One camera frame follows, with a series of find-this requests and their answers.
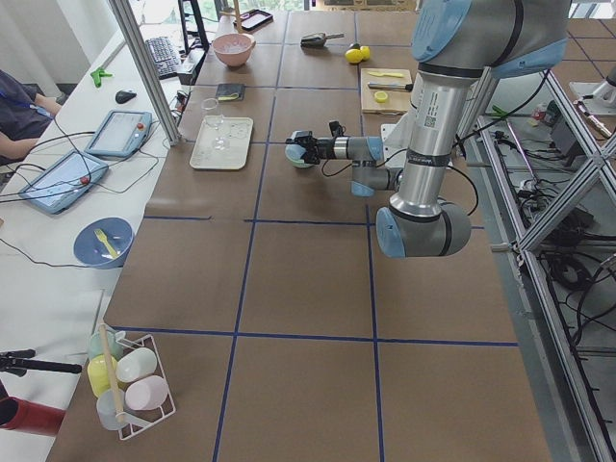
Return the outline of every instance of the pink bowl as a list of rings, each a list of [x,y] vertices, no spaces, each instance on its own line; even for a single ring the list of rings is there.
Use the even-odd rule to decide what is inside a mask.
[[[249,34],[227,34],[215,38],[212,48],[219,60],[230,67],[237,67],[248,61],[256,43]]]

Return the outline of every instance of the keyboard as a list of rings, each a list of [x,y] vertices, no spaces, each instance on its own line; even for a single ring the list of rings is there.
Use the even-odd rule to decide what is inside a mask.
[[[177,75],[177,69],[182,64],[180,53],[169,37],[149,38],[145,45],[156,65],[159,79],[168,79]]]

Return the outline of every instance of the yellow cup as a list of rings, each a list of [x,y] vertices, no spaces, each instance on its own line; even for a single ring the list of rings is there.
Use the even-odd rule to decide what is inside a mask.
[[[113,356],[112,364],[114,365],[115,371],[117,368],[117,361]],[[90,363],[88,364],[88,379],[90,380],[92,392],[97,398],[111,388],[109,376],[107,375],[107,367],[105,366],[105,356],[103,354],[99,354],[90,359]]]

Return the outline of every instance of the wine glass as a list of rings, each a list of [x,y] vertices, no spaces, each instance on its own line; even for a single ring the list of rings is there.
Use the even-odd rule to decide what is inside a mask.
[[[207,98],[201,102],[201,112],[208,127],[216,130],[216,137],[212,141],[212,147],[217,150],[229,147],[229,140],[220,134],[220,125],[224,122],[224,115],[220,111],[220,105],[215,98]]]

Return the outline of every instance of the knife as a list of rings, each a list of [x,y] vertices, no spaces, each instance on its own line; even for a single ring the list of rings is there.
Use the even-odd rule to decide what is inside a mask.
[[[413,84],[377,84],[368,82],[368,88],[372,90],[412,91]]]

